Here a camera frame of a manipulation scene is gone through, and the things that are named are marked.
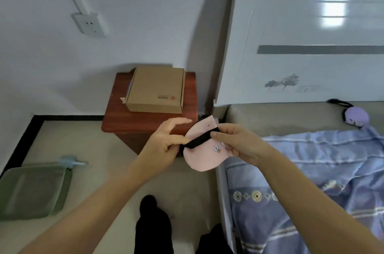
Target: person's left hand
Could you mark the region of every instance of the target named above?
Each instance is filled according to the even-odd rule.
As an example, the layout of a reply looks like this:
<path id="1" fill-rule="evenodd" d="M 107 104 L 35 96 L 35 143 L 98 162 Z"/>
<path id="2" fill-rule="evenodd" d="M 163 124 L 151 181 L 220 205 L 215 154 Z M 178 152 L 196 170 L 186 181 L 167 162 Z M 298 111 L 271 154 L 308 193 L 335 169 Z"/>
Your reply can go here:
<path id="1" fill-rule="evenodd" d="M 185 145 L 190 141 L 184 136 L 170 135 L 176 125 L 190 122 L 192 120 L 185 117 L 170 118 L 150 136 L 135 161 L 147 180 L 166 170 L 175 160 L 180 144 Z"/>

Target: forearm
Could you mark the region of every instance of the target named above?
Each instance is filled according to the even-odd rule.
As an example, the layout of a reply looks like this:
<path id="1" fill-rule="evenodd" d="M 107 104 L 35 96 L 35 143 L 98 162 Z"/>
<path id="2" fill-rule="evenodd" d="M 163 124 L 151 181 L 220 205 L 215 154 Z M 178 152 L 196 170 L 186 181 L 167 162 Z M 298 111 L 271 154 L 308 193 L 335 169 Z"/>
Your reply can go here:
<path id="1" fill-rule="evenodd" d="M 140 164 L 109 179 L 21 254 L 92 253 L 133 194 L 146 182 Z"/>
<path id="2" fill-rule="evenodd" d="M 381 241 L 317 188 L 277 150 L 260 158 L 258 168 L 312 254 L 383 253 Z"/>

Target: bedside table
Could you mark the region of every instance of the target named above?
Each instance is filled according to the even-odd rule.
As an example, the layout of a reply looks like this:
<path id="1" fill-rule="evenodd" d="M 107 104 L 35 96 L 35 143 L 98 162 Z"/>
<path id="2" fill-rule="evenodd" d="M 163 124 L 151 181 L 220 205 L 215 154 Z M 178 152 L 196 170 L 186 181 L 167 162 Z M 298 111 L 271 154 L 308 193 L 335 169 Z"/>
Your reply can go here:
<path id="1" fill-rule="evenodd" d="M 171 117 L 191 119 L 190 124 L 177 125 L 171 132 L 173 135 L 183 136 L 197 122 L 196 75 L 194 72 L 185 73 L 182 114 L 129 111 L 120 98 L 126 96 L 132 76 L 133 72 L 116 74 L 103 124 L 101 125 L 103 132 L 114 133 L 136 154 L 139 154 L 149 137 L 163 121 Z"/>

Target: black pants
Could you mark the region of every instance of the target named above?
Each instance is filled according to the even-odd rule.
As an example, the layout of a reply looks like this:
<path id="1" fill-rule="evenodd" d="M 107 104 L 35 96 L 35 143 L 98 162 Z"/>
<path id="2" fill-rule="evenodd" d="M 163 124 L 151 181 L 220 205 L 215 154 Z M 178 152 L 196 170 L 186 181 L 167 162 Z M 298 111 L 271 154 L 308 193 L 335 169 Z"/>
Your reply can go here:
<path id="1" fill-rule="evenodd" d="M 140 218 L 136 224 L 134 254 L 173 254 L 172 227 L 168 215 L 157 207 L 152 195 L 145 196 L 140 203 Z M 221 224 L 209 234 L 200 237 L 196 254 L 233 254 L 228 246 Z"/>

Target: tree decal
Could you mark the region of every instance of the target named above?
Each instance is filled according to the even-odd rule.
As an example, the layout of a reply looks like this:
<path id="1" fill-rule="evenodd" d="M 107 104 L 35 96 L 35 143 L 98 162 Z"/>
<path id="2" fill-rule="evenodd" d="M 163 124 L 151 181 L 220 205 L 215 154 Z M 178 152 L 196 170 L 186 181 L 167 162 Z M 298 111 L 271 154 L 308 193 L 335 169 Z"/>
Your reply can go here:
<path id="1" fill-rule="evenodd" d="M 266 84 L 264 85 L 264 87 L 269 87 L 268 90 L 270 90 L 271 87 L 276 87 L 276 86 L 279 86 L 279 85 L 280 85 L 279 82 L 277 82 L 277 81 L 275 81 L 275 80 L 272 80 L 272 81 L 269 81 L 268 83 L 266 83 Z"/>
<path id="2" fill-rule="evenodd" d="M 268 83 L 264 84 L 264 87 L 271 89 L 271 87 L 284 86 L 283 90 L 286 86 L 296 86 L 299 83 L 299 76 L 293 73 L 291 76 L 285 77 L 280 81 L 271 80 Z"/>

